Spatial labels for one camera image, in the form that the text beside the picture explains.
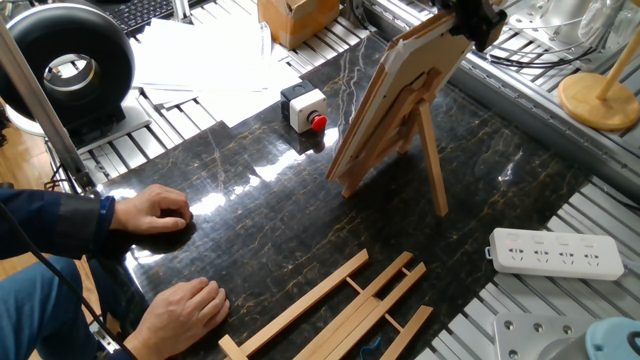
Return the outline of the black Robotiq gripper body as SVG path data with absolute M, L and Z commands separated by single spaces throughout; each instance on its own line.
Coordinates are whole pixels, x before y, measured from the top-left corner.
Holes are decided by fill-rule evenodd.
M 458 15 L 494 15 L 498 10 L 490 0 L 433 0 L 433 5 Z

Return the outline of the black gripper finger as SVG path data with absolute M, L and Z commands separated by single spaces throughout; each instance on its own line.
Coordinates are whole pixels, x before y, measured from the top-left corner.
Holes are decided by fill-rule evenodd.
M 467 10 L 456 10 L 455 21 L 449 33 L 453 36 L 471 36 L 474 22 L 474 13 Z
M 472 22 L 472 41 L 475 49 L 484 52 L 500 36 L 507 20 L 504 10 L 481 10 Z

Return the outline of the person's left hand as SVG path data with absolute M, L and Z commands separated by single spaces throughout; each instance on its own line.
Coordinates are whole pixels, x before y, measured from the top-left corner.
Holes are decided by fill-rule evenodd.
M 117 201 L 110 230 L 159 234 L 184 229 L 192 221 L 187 196 L 154 184 L 134 197 Z

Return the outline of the person's right hand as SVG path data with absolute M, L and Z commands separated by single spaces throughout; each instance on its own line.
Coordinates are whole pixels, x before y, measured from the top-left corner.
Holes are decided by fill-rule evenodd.
M 156 296 L 124 345 L 136 359 L 168 359 L 217 327 L 229 310 L 216 281 L 181 282 Z

